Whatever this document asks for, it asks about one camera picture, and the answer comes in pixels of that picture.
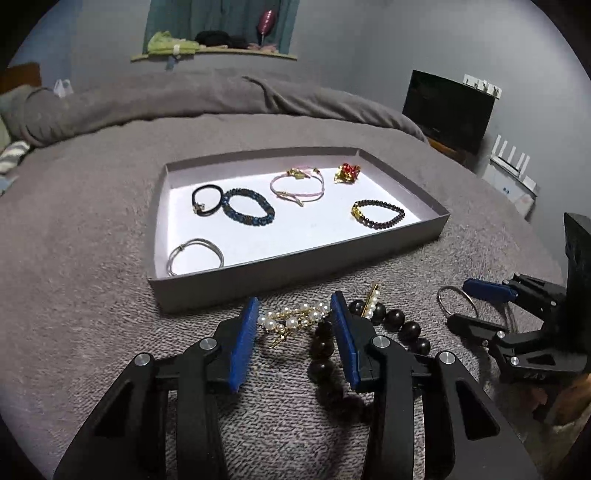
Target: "red gold brooch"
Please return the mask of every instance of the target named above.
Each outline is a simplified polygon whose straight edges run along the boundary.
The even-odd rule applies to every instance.
[[[343,163],[339,167],[339,171],[335,173],[335,183],[354,183],[360,171],[361,167],[359,165]]]

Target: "bed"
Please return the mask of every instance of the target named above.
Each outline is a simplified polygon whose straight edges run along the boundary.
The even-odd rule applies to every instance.
[[[335,290],[356,299],[379,280],[382,301],[420,323],[432,352],[455,352],[522,438],[539,434],[521,389],[499,385],[486,353],[447,330],[436,294],[468,277],[500,281],[514,271],[562,283],[560,269],[513,205],[432,149],[400,113],[344,92],[216,72],[124,79],[63,100],[21,87],[0,99],[0,113],[14,136],[37,147],[0,199],[0,414],[46,477],[136,353],[180,353],[241,308],[236,302],[169,316],[155,304],[144,236],[162,166],[262,148],[362,148],[451,213],[437,241],[332,278],[262,292],[262,304],[327,300]],[[453,294],[446,303],[470,314]],[[490,305],[478,307],[483,318],[507,322]],[[518,309],[513,317],[509,324],[519,331],[540,327]],[[257,344],[239,401],[220,406],[232,478],[360,478],[368,427],[326,416],[306,375],[308,345],[304,336],[274,350]],[[415,478],[422,478],[418,402]],[[173,431],[168,440],[173,478]],[[564,453],[569,442],[561,438],[555,450]],[[536,461],[548,467],[547,456]]]

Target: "gray tray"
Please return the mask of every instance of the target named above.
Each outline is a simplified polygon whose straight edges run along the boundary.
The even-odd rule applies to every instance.
[[[333,182],[334,172],[344,162],[361,166],[354,184]],[[300,207],[273,195],[270,179],[295,166],[320,169],[326,184],[322,199]],[[221,209],[209,217],[195,215],[191,193],[206,183],[216,183],[224,191],[244,187],[259,192],[273,205],[275,220],[266,226],[247,226],[229,219]],[[315,192],[319,183],[290,178],[276,187]],[[204,190],[199,197],[208,205],[218,199],[213,190]],[[363,199],[402,206],[406,216],[390,229],[367,228],[350,213],[353,203]],[[232,206],[242,213],[263,215],[249,199],[234,197]],[[376,221],[394,216],[378,207],[363,212]],[[449,212],[424,190],[357,148],[279,148],[181,160],[164,166],[154,190],[146,234],[148,281],[166,313],[220,304],[316,280],[432,241],[448,217]],[[219,260],[208,249],[189,247],[175,259],[178,275],[167,276],[170,252],[195,237],[216,244],[224,253],[225,266],[217,268]]]

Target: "gray wall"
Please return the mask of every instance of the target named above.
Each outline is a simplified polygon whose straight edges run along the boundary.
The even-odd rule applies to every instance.
[[[141,53],[150,0],[60,0],[27,37],[11,65],[38,61],[44,86],[69,78],[74,90],[121,76],[164,71],[165,61],[131,63]],[[340,12],[335,21],[335,12]],[[298,62],[251,55],[201,55],[175,69],[246,68],[351,90],[361,0],[300,0],[290,53]]]
[[[353,92],[401,110],[414,69],[503,88],[483,156],[497,134],[531,156],[541,186],[531,224],[566,273],[563,213],[591,216],[591,81],[564,38],[530,0],[367,2],[371,48],[356,58]]]
[[[162,71],[161,61],[129,62],[140,53],[149,7],[150,0],[61,0],[12,64],[39,61],[45,85],[69,77],[75,90]],[[591,81],[530,0],[301,0],[291,53],[298,62],[204,55],[176,69],[271,71],[399,110],[413,69],[499,85],[483,152],[500,133],[531,156],[528,174],[541,186],[531,223],[566,266],[562,214],[591,216]]]

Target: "blue beaded bracelet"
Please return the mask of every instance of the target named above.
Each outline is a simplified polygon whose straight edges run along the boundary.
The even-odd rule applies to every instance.
[[[261,206],[263,210],[265,210],[267,215],[264,217],[253,217],[251,215],[244,215],[243,213],[237,212],[232,207],[230,207],[230,198],[234,197],[235,195],[240,195],[243,197],[249,197],[253,199]],[[232,189],[224,193],[222,196],[222,210],[232,220],[244,223],[245,225],[268,225],[275,219],[275,210],[269,204],[269,202],[267,202],[266,198],[263,197],[263,195],[261,195],[260,193],[253,192],[252,190],[248,189]]]

